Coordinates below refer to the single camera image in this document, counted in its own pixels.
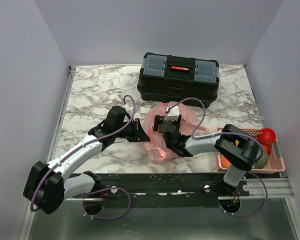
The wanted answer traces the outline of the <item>orange fake fruit green stem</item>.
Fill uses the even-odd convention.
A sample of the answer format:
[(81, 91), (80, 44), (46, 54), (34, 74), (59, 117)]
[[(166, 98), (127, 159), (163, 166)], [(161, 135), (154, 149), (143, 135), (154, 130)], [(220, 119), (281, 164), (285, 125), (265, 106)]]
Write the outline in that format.
[(267, 152), (268, 155), (271, 154), (271, 146), (270, 145), (265, 145), (265, 144), (262, 144), (262, 147), (264, 148), (264, 150)]

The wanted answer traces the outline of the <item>orange fake peach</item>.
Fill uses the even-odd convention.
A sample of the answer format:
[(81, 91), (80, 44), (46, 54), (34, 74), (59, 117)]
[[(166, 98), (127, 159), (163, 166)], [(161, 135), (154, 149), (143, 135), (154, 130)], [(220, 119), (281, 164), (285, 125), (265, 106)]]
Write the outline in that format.
[(231, 164), (230, 161), (227, 158), (225, 158), (223, 155), (220, 156), (220, 162), (221, 162), (221, 167), (225, 169), (228, 169)]

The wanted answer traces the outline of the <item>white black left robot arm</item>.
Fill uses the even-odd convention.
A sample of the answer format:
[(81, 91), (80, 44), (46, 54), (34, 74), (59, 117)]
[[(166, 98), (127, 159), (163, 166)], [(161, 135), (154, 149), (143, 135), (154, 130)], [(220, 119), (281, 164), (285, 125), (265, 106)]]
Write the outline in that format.
[(23, 196), (30, 201), (30, 210), (41, 210), (49, 215), (67, 198), (81, 193), (97, 197), (101, 185), (95, 175), (83, 173), (74, 178), (71, 175), (87, 160), (114, 144), (117, 138), (130, 143), (149, 142), (140, 120), (135, 118), (139, 108), (138, 105), (129, 108), (113, 106), (106, 118), (69, 151), (48, 163), (36, 162), (23, 190)]

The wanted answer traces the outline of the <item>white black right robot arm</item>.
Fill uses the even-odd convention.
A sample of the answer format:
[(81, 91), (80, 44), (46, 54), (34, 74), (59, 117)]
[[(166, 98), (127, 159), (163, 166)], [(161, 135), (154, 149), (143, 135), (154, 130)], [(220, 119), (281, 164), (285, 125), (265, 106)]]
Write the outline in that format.
[(219, 152), (230, 162), (220, 183), (220, 191), (226, 196), (237, 192), (243, 176), (264, 155), (261, 143), (232, 124), (226, 124), (222, 130), (203, 136), (184, 135), (180, 133), (180, 121), (181, 117), (166, 120), (165, 117), (156, 115), (153, 130), (160, 132), (166, 147), (179, 157)]

